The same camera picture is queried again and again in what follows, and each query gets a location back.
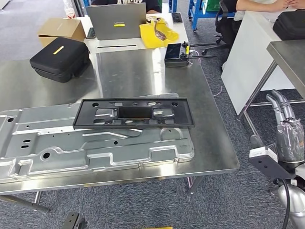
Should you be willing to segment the person's hand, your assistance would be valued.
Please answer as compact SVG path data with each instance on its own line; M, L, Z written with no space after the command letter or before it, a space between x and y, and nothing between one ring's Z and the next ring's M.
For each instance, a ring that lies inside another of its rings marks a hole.
M290 7L294 9L304 9L305 8L305 0L288 0L288 4Z
M276 0L275 3L276 11L281 11L289 6L289 0Z

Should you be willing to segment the right robot hand grey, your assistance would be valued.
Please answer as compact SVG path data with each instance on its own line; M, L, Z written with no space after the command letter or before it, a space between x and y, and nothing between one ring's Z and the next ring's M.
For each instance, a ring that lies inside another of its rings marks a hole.
M265 146L258 135L250 139L255 146L249 160L252 163L270 162L298 166L305 161L305 134L303 125L295 117L290 102L283 94L273 89L267 94L276 119L276 142Z

